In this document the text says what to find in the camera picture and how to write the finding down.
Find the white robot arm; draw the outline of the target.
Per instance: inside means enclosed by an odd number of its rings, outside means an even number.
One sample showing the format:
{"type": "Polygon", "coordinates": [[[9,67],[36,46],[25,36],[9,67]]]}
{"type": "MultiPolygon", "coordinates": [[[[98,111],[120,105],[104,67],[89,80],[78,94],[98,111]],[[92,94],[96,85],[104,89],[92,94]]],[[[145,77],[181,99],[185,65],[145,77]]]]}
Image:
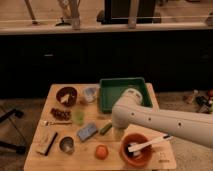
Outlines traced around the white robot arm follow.
{"type": "Polygon", "coordinates": [[[112,107],[113,126],[139,125],[213,148],[212,115],[144,107],[142,100],[137,89],[126,89],[112,107]]]}

